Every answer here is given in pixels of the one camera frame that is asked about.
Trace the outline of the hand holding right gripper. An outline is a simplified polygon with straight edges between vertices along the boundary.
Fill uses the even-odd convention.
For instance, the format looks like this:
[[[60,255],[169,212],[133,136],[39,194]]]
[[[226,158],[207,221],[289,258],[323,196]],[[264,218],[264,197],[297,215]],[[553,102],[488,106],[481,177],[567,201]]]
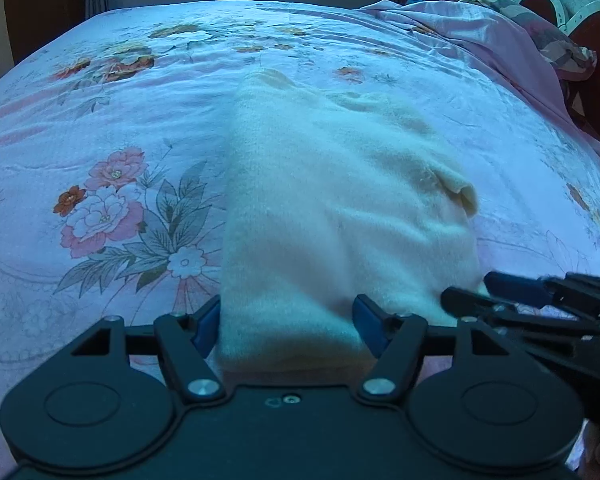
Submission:
[[[583,453],[578,475],[585,480],[600,480],[600,428],[588,422],[583,430]]]

